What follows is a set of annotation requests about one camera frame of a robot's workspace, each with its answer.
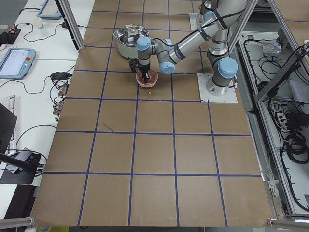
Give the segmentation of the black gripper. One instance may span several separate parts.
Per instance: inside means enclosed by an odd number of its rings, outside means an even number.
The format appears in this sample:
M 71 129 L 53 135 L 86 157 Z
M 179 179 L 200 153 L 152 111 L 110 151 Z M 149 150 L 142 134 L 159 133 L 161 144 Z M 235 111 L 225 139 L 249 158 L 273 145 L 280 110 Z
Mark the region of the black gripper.
M 150 80 L 150 76 L 148 71 L 150 70 L 150 63 L 148 64 L 139 64 L 139 70 L 143 73 L 143 79 L 145 83 L 148 83 Z

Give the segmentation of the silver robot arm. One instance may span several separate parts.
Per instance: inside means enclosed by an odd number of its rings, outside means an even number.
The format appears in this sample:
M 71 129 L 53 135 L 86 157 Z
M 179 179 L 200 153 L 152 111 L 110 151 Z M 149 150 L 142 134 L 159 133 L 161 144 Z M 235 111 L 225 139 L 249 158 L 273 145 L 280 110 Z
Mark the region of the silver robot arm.
M 141 74 L 148 83 L 152 76 L 151 56 L 156 55 L 163 74 L 172 74 L 175 66 L 195 49 L 212 40 L 213 44 L 224 44 L 227 30 L 245 11 L 245 0 L 203 0 L 199 9 L 197 29 L 179 42 L 170 44 L 166 39 L 140 37 L 137 39 L 137 58 L 129 59 L 132 73 Z

